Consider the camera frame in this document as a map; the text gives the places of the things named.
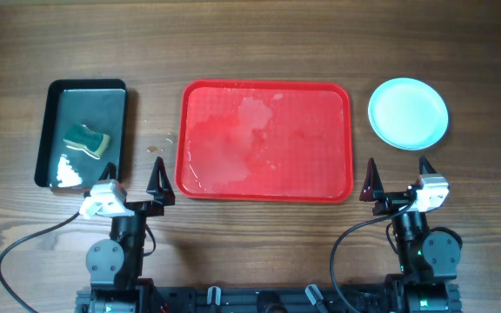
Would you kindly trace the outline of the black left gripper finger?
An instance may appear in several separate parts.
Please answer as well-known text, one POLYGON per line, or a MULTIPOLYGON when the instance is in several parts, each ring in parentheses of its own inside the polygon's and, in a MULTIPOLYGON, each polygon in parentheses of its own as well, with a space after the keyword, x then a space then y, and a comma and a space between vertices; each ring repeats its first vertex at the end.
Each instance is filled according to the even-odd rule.
POLYGON ((175 204, 176 197, 165 170, 164 160, 160 156, 154 162, 146 192, 153 197, 155 202, 163 206, 175 204))
POLYGON ((103 180, 117 180, 117 167, 114 163, 107 163, 104 171, 98 178, 98 181, 103 181, 103 180))

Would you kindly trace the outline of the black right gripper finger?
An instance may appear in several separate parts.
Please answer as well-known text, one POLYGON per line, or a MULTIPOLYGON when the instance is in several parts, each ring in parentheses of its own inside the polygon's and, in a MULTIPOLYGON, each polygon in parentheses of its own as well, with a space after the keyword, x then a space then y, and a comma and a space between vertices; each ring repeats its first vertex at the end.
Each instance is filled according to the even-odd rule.
POLYGON ((362 202, 376 202, 384 199, 384 187, 377 171, 374 158, 368 160, 366 177, 359 195, 362 202))
POLYGON ((420 175, 428 175, 428 174, 436 174, 436 170, 431 166, 430 162, 426 158, 426 156, 421 156, 419 158, 419 174, 420 175))

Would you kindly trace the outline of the green yellow sponge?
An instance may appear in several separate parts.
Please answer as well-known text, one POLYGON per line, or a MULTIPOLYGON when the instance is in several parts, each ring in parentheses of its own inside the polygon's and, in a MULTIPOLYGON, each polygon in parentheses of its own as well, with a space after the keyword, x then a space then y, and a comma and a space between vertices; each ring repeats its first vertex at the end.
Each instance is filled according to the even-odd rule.
POLYGON ((74 124, 65 132, 63 141, 71 150, 80 150, 89 157, 100 159, 109 146, 110 136, 95 132, 85 124, 74 124))

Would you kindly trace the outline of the teal plate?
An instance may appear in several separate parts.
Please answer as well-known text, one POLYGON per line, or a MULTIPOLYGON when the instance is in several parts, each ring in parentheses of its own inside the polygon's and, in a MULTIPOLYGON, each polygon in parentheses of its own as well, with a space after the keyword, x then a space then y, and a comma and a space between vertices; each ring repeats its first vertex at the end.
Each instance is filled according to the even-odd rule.
POLYGON ((444 99, 429 84, 399 77, 372 93, 367 116, 375 134, 401 150, 424 150, 442 139, 449 126, 444 99))

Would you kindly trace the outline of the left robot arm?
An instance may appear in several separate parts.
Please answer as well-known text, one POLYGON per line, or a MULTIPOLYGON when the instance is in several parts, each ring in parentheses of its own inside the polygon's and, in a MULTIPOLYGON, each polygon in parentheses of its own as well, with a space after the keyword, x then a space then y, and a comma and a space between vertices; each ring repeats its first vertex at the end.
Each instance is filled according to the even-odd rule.
POLYGON ((79 291, 76 312, 81 313, 163 313, 167 302, 150 278, 142 278, 146 237, 153 237, 147 219, 162 216, 175 203, 164 160, 154 162, 146 192, 150 200, 127 201, 127 191, 117 180, 117 169, 108 163, 99 180, 84 194, 80 214, 111 219, 107 239, 94 243, 85 264, 90 289, 79 291))

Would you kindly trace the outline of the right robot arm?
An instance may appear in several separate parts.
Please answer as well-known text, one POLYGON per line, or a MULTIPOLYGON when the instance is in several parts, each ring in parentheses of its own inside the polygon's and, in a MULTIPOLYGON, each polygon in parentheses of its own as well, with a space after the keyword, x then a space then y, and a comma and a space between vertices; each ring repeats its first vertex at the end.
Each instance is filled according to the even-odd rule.
POLYGON ((384 279, 384 312, 461 312, 457 278, 463 240, 445 227, 431 228, 427 214, 444 204, 450 185, 427 158, 419 158, 417 181, 401 192, 386 192, 375 161, 367 163, 359 199, 373 202, 374 216, 388 216, 401 272, 384 279))

